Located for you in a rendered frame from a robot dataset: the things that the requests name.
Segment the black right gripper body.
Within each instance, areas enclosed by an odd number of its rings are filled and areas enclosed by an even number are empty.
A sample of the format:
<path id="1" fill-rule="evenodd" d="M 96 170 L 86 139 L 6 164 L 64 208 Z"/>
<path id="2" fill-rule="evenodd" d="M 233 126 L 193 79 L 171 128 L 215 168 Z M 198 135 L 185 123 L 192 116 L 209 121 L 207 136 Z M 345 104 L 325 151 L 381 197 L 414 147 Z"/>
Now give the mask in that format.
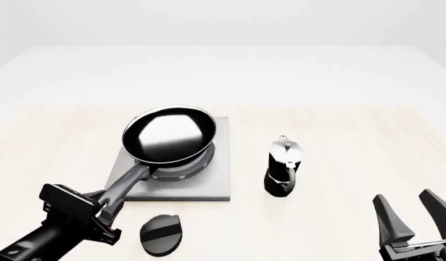
<path id="1" fill-rule="evenodd" d="M 446 239 L 428 243 L 393 243 L 380 248 L 383 261 L 446 261 Z"/>

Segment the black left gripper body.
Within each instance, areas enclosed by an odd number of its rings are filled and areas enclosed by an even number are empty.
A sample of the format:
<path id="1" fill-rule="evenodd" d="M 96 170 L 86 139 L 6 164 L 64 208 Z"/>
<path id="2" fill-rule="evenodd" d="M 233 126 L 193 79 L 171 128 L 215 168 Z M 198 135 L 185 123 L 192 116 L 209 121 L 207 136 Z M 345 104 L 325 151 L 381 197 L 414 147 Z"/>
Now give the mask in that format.
<path id="1" fill-rule="evenodd" d="M 43 211 L 47 212 L 47 216 L 42 225 L 55 225 L 66 234 L 74 235 L 77 239 L 115 244 L 119 241 L 122 233 L 118 228 L 107 227 L 95 215 L 90 216 L 86 221 L 81 221 L 73 215 L 66 215 L 60 210 L 56 210 L 48 203 L 44 203 Z"/>

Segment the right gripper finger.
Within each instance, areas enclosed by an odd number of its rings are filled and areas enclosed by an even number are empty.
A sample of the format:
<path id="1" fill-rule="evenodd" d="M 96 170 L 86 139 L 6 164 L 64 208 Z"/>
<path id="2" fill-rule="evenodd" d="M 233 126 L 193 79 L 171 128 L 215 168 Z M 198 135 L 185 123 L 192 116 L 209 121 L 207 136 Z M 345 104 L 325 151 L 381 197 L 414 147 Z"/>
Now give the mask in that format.
<path id="1" fill-rule="evenodd" d="M 373 198 L 379 227 L 379 243 L 393 244 L 411 240 L 415 233 L 397 216 L 384 195 Z"/>
<path id="2" fill-rule="evenodd" d="M 421 203 L 431 215 L 442 239 L 446 239 L 446 201 L 426 188 L 419 195 Z"/>

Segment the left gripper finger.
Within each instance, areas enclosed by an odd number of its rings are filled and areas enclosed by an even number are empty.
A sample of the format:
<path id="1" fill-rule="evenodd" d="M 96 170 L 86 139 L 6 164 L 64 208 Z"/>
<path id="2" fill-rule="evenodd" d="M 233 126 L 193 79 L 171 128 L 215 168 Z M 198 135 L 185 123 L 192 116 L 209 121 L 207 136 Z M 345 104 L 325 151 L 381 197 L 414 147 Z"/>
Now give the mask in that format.
<path id="1" fill-rule="evenodd" d="M 119 212 L 122 210 L 124 206 L 123 200 L 117 200 L 116 202 L 112 203 L 109 206 L 106 206 L 102 208 L 102 211 L 100 212 L 100 215 L 98 218 L 100 221 L 105 224 L 107 227 L 111 228 L 112 224 L 115 221 L 115 218 L 119 214 Z"/>
<path id="2" fill-rule="evenodd" d="M 91 193 L 81 194 L 85 202 L 89 204 L 107 204 L 108 200 L 104 198 L 105 190 L 94 191 Z"/>

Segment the black frying pan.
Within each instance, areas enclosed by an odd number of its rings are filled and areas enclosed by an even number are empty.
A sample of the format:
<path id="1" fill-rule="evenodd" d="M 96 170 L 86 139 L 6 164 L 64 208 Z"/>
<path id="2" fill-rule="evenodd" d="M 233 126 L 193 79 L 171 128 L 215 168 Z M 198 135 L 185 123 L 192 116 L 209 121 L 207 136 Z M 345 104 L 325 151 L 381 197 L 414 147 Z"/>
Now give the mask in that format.
<path id="1" fill-rule="evenodd" d="M 187 105 L 161 106 L 134 117 L 121 136 L 122 147 L 136 164 L 99 197 L 100 206 L 124 199 L 141 181 L 155 179 L 159 169 L 182 167 L 195 161 L 212 145 L 215 118 Z"/>

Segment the round black stove knob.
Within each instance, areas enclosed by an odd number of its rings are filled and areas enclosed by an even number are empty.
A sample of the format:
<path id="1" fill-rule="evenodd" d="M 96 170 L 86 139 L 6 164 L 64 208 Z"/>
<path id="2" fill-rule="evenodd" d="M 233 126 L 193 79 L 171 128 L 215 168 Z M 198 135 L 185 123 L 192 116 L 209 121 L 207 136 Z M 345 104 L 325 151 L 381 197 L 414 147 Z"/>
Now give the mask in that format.
<path id="1" fill-rule="evenodd" d="M 142 225 L 140 242 L 144 251 L 153 257 L 164 257 L 174 252 L 183 238 L 178 215 L 158 215 Z"/>

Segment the flat grey stove plate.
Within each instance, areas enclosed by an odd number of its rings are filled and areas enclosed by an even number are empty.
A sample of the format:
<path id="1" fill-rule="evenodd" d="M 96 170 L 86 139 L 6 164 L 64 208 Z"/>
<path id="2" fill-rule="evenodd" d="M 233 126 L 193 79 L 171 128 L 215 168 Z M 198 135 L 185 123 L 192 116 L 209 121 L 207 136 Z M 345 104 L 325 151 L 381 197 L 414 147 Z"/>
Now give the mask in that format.
<path id="1" fill-rule="evenodd" d="M 158 117 L 149 123 L 153 131 L 164 127 L 165 134 L 177 138 L 173 123 L 184 124 L 184 138 L 197 134 L 191 128 L 189 117 L 172 116 L 169 120 Z M 129 202 L 229 202 L 231 200 L 230 149 L 228 117 L 215 118 L 215 137 L 205 152 L 185 165 L 150 165 L 152 174 L 139 181 L 127 193 Z M 108 189 L 126 171 L 140 163 L 120 147 L 110 176 L 105 184 Z"/>

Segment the black and silver moka pot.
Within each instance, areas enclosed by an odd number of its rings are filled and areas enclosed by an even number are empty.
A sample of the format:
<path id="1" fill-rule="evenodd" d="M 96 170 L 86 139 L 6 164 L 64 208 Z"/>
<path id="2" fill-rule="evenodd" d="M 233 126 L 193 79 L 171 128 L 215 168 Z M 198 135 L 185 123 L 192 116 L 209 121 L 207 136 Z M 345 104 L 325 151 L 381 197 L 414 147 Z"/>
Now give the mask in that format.
<path id="1" fill-rule="evenodd" d="M 304 158 L 298 143 L 279 136 L 271 143 L 268 152 L 268 169 L 264 176 L 264 189 L 274 197 L 287 197 L 297 182 L 297 171 Z"/>

